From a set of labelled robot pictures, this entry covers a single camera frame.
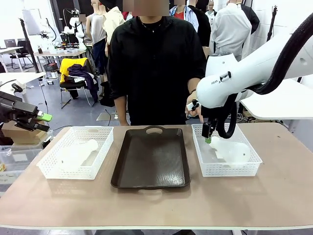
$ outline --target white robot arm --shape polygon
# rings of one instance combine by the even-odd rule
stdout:
[[[313,14],[292,34],[277,35],[240,62],[232,54],[211,56],[206,77],[197,86],[203,117],[202,135],[211,138],[217,130],[230,138],[236,126],[235,101],[247,90],[258,94],[274,91],[283,79],[313,74]],[[224,123],[231,114],[230,128]]]

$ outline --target label on bin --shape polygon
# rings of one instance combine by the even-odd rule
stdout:
[[[13,154],[13,158],[16,162],[27,161],[26,154]]]
[[[0,185],[8,185],[12,184],[17,179],[16,174],[12,173],[0,173]]]

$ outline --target white wall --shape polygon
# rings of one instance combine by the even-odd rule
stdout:
[[[254,0],[252,8],[260,19],[260,26],[251,37],[250,52],[263,45],[268,36],[269,26],[272,18],[272,8],[277,5],[278,12],[274,23],[274,36],[290,32],[299,26],[312,12],[312,0]],[[302,84],[313,89],[313,75],[303,78]],[[313,120],[301,120],[294,135],[313,152]]]
[[[55,27],[52,9],[49,0],[0,0],[0,46],[5,47],[5,39],[24,38],[19,18],[23,18],[22,10],[39,9],[42,19],[47,18],[52,27]],[[41,36],[29,36],[34,51],[45,42]],[[6,63],[11,63],[9,55],[4,56]]]

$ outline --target bracelet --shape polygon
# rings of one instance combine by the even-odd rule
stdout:
[[[193,89],[190,94],[192,94],[192,93],[195,92],[196,90],[197,90],[197,89]]]

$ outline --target cream colored garment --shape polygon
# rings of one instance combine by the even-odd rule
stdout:
[[[114,30],[125,22],[122,12],[118,7],[112,8],[103,16],[103,29],[107,33],[107,42],[110,44]]]

